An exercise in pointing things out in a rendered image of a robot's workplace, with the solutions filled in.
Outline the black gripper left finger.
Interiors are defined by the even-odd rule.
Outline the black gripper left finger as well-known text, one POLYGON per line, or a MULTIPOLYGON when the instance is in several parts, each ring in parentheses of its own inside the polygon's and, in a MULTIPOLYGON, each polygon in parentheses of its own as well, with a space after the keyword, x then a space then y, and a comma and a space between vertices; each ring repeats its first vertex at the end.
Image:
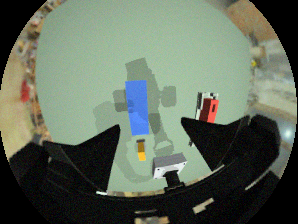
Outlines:
POLYGON ((120 124, 116 124, 78 145, 47 140, 41 141, 41 144, 51 159, 71 164, 89 184, 96 186, 97 192, 106 193, 120 132, 120 124))

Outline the yellow rectangular block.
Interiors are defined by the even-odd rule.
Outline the yellow rectangular block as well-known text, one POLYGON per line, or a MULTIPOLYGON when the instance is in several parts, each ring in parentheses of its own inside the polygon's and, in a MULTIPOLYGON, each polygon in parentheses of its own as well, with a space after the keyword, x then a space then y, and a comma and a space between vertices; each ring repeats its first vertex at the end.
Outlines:
POLYGON ((146 160, 144 143, 138 143, 138 159, 146 160))

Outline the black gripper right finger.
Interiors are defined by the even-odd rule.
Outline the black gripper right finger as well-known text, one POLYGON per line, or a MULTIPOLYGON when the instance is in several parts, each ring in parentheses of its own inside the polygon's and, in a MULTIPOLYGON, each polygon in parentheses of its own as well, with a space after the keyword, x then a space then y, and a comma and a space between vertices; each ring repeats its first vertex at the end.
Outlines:
POLYGON ((246 127, 246 124, 249 125, 249 117, 245 116, 233 123, 220 125, 182 116, 180 124, 213 172, 222 167, 223 157, 230 151, 237 132, 246 127))

